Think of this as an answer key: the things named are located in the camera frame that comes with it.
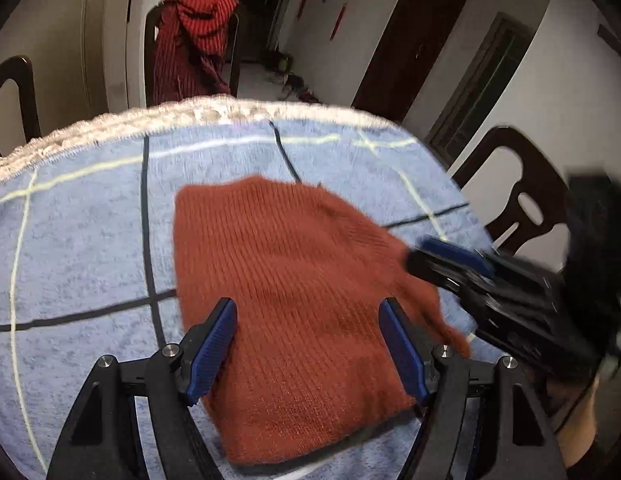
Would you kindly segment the person's right hand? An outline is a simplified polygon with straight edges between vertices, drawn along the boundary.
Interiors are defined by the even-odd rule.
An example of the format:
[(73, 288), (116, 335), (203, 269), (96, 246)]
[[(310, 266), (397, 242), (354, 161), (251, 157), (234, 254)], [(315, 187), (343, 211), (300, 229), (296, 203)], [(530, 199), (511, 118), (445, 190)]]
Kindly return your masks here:
[(559, 382), (547, 384), (547, 414), (567, 468), (577, 464), (594, 443), (598, 387), (599, 377), (588, 386)]

